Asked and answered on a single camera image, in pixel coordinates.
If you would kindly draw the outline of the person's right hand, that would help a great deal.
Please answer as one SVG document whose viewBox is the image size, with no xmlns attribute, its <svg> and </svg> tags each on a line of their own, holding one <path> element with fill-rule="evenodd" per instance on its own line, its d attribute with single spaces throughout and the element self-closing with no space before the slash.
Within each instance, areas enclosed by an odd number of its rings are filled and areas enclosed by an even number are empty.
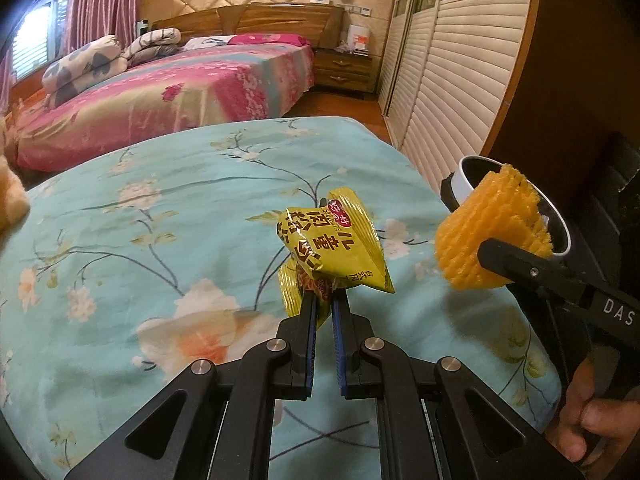
<svg viewBox="0 0 640 480">
<path fill-rule="evenodd" d="M 585 359 L 567 387 L 565 404 L 546 430 L 547 440 L 570 462 L 584 462 L 587 479 L 605 479 L 639 431 L 639 403 L 598 399 L 594 366 Z M 585 433 L 605 440 L 602 451 L 587 457 Z"/>
</svg>

